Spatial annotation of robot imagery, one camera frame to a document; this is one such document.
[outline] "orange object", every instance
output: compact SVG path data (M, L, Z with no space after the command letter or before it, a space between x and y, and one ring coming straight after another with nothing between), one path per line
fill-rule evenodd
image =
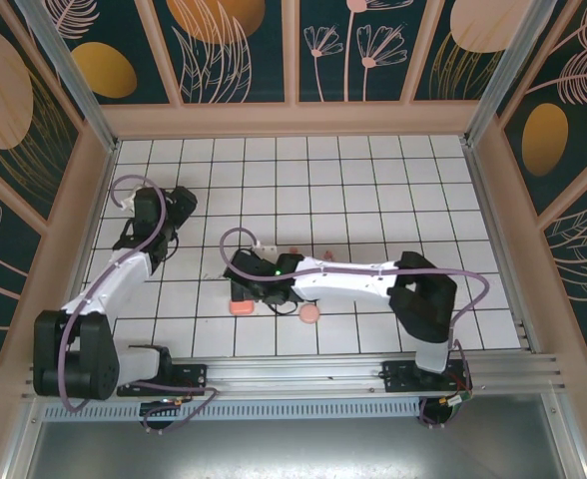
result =
M254 312L254 302L250 299L246 301L230 301L230 313L234 316L247 316Z
M320 319L320 310L315 304L305 304L298 313L300 321L306 324L315 324Z

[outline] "pink object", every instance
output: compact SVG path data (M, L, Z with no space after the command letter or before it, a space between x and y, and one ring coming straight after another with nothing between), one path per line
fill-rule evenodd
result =
M320 319L320 310L315 304L305 304L299 311L300 321L306 324L316 324Z

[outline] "gray metal floor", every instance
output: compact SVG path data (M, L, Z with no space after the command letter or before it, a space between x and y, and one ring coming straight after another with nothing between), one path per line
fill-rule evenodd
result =
M563 477L537 397L478 397L446 430L416 419L45 424L31 479Z

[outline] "white tiled floor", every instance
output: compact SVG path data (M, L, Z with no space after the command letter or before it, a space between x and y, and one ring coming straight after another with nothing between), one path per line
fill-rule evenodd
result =
M415 350L395 317L375 304L321 300L316 325L296 314L275 317L261 304L252 316L231 316L216 246L242 225L263 243L316 257L331 251L337 261L380 262L415 250L438 266L484 273L491 291L457 322L455 337L466 349L520 347L457 137L128 141L115 175L132 173L164 188L185 186L199 205L180 230L176 255L116 321L116 338L165 344L176 357ZM109 257L125 216L106 206L86 281ZM229 255L238 241L229 238ZM454 279L459 309L480 284Z

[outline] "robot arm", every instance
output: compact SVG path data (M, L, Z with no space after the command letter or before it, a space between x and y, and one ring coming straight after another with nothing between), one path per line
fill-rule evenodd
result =
M167 256L168 244L192 214L196 197L183 187L165 194L166 218L161 232L142 250L120 258L145 241L160 220L160 199L151 188L135 192L134 217L127 221L113 246L109 262L92 284L58 311L43 311L34 324L34 389L39 395L58 395L58 351L62 330L72 312L85 303L68 346L80 339L78 350L68 349L65 385L69 397L107 399L117 386L152 379L171 369L167 348L115 343L110 323L130 299L136 287L154 273ZM116 268L101 279L103 272ZM93 297L86 295L94 288Z
M288 301L341 297L388 305L418 343L417 367L435 374L442 373L446 368L449 325L457 289L455 281L442 274L375 274L398 268L435 268L417 252L406 251L400 261L380 264L327 263L295 253L281 254L276 263L271 263L251 250L240 249L232 258L232 264L242 271L263 276L322 270L324 266L330 266L330 274L313 272L276 282L252 281L229 268L225 271L225 277L232 282L233 301L260 300L281 305ZM354 274L354 269L369 270L372 275Z

